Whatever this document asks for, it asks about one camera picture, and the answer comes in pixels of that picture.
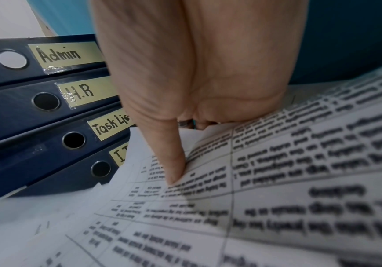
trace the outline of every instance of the silver ring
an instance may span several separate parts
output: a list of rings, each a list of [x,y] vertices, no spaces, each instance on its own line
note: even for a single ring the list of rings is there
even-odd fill
[[[185,121],[178,121],[178,127],[179,128],[194,128],[194,121],[193,120],[185,120]]]

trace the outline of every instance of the skin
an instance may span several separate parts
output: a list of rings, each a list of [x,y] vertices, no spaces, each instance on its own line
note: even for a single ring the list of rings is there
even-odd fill
[[[168,184],[185,156],[177,120],[274,111],[293,72],[307,0],[92,0],[97,38],[126,112]]]

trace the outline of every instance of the metal ring hole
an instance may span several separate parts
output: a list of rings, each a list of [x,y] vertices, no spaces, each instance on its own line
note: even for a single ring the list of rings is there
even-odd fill
[[[78,149],[85,144],[85,136],[78,132],[68,132],[62,137],[62,143],[69,149]]]
[[[41,110],[52,111],[60,106],[60,100],[54,94],[39,93],[33,97],[33,104]]]
[[[111,170],[112,167],[105,161],[97,161],[91,166],[91,174],[98,178],[107,176]]]
[[[9,69],[22,69],[27,63],[27,58],[18,52],[9,50],[0,52],[0,64]]]

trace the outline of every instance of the label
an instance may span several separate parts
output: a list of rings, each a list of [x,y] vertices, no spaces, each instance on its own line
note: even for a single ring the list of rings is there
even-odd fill
[[[129,142],[109,151],[110,156],[116,162],[116,164],[120,167],[126,159],[126,150],[128,149]]]
[[[117,95],[110,76],[57,86],[71,108]]]
[[[28,46],[43,69],[104,61],[95,42],[29,44]]]
[[[134,124],[124,109],[110,112],[109,114],[88,121],[87,123],[91,129],[93,129],[100,141],[103,141]]]

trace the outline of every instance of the stack of binders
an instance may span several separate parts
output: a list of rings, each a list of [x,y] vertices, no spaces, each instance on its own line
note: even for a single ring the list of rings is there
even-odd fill
[[[94,35],[0,40],[0,198],[109,182],[133,125]]]

